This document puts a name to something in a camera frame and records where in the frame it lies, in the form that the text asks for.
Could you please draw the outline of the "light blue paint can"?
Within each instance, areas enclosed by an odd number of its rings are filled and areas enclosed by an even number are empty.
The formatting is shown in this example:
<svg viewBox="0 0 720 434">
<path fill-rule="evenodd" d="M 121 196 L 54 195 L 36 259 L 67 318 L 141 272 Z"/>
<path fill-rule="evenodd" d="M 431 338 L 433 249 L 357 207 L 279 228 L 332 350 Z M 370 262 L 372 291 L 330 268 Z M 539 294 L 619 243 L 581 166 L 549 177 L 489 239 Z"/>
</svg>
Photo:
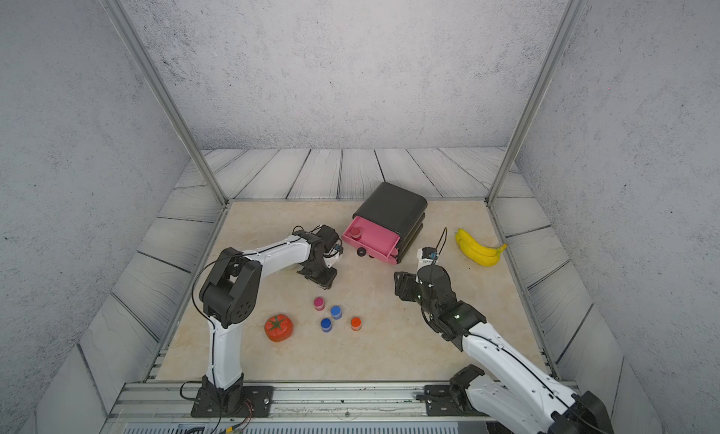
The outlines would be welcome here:
<svg viewBox="0 0 720 434">
<path fill-rule="evenodd" d="M 330 315 L 333 320 L 340 320 L 342 318 L 342 308 L 340 306 L 333 306 L 330 308 Z"/>
</svg>

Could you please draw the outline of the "dark blue paint can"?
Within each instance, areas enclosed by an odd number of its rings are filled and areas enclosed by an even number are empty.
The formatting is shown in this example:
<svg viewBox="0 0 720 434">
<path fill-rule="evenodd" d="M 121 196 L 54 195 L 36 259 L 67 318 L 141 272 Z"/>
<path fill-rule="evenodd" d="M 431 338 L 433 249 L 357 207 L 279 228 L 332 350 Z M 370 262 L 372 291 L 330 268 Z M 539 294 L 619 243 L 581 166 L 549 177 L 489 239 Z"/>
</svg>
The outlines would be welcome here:
<svg viewBox="0 0 720 434">
<path fill-rule="evenodd" d="M 333 323 L 332 320 L 329 318 L 324 318 L 321 321 L 321 329 L 324 333 L 329 333 L 332 330 Z"/>
</svg>

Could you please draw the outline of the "pink top drawer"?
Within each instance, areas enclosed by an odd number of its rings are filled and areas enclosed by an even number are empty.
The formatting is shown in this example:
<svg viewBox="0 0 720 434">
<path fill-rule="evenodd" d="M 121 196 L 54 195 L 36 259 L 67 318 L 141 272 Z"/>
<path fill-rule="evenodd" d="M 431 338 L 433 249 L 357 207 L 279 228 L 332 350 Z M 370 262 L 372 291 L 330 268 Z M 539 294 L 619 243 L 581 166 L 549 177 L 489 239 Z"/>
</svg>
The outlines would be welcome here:
<svg viewBox="0 0 720 434">
<path fill-rule="evenodd" d="M 352 227 L 361 230 L 360 239 L 353 239 L 350 231 Z M 342 234 L 344 243 L 356 249 L 359 256 L 367 255 L 385 263 L 396 265 L 399 262 L 399 241 L 401 237 L 372 221 L 362 217 L 355 217 Z"/>
</svg>

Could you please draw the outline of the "black drawer cabinet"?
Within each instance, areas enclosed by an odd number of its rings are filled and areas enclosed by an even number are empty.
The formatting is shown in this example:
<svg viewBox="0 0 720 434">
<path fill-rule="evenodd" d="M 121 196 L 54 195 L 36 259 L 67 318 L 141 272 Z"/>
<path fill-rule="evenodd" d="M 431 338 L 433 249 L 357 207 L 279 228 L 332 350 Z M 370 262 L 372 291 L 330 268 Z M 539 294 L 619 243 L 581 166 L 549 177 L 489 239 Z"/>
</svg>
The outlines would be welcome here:
<svg viewBox="0 0 720 434">
<path fill-rule="evenodd" d="M 399 262 L 423 228 L 428 201 L 421 195 L 383 182 L 354 211 L 352 219 L 362 217 L 400 236 Z"/>
</svg>

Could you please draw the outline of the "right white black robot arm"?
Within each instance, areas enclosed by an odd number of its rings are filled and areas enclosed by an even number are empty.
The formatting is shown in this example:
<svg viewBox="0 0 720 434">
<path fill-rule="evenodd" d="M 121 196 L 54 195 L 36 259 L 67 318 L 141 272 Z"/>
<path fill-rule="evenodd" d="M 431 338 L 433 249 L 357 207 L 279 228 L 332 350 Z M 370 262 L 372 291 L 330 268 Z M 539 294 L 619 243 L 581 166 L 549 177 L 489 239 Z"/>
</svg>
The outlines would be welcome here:
<svg viewBox="0 0 720 434">
<path fill-rule="evenodd" d="M 495 418 L 514 433 L 612 433 L 611 417 L 595 394 L 556 381 L 506 341 L 472 305 L 457 299 L 440 265 L 394 274 L 395 294 L 416 302 L 426 324 L 481 366 L 450 380 L 450 398 L 463 413 Z"/>
</svg>

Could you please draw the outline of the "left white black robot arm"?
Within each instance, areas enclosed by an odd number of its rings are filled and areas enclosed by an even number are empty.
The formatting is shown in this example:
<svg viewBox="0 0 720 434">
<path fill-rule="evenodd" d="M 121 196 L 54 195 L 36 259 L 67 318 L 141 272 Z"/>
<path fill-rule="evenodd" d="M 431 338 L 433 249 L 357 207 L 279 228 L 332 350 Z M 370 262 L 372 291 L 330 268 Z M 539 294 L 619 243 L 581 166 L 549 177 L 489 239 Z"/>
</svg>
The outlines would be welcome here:
<svg viewBox="0 0 720 434">
<path fill-rule="evenodd" d="M 310 231 L 297 226 L 285 239 L 254 250 L 225 248 L 213 261 L 199 293 L 210 333 L 202 388 L 219 398 L 242 388 L 243 323 L 256 306 L 264 278 L 297 265 L 299 275 L 327 290 L 338 274 L 335 264 L 341 255 L 341 236 L 324 224 Z"/>
</svg>

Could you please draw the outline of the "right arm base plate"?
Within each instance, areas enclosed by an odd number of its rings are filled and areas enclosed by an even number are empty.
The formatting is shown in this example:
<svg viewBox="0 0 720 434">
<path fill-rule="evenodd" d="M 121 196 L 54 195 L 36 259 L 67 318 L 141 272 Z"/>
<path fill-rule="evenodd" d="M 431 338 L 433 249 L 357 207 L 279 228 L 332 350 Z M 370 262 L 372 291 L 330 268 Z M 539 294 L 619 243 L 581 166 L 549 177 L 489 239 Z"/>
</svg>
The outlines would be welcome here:
<svg viewBox="0 0 720 434">
<path fill-rule="evenodd" d="M 476 414 L 467 398 L 466 390 L 452 383 L 426 385 L 423 392 L 417 394 L 415 399 L 425 404 L 426 415 L 430 417 Z"/>
</svg>

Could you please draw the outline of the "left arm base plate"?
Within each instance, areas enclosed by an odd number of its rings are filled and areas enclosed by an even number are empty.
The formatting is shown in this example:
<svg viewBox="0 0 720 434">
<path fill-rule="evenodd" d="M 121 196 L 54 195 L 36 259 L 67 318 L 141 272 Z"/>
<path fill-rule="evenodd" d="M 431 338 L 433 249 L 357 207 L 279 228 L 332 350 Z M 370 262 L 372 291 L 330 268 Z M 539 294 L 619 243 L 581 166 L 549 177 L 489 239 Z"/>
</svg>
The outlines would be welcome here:
<svg viewBox="0 0 720 434">
<path fill-rule="evenodd" d="M 235 385 L 219 390 L 203 383 L 193 400 L 192 418 L 267 418 L 270 415 L 273 386 Z"/>
</svg>

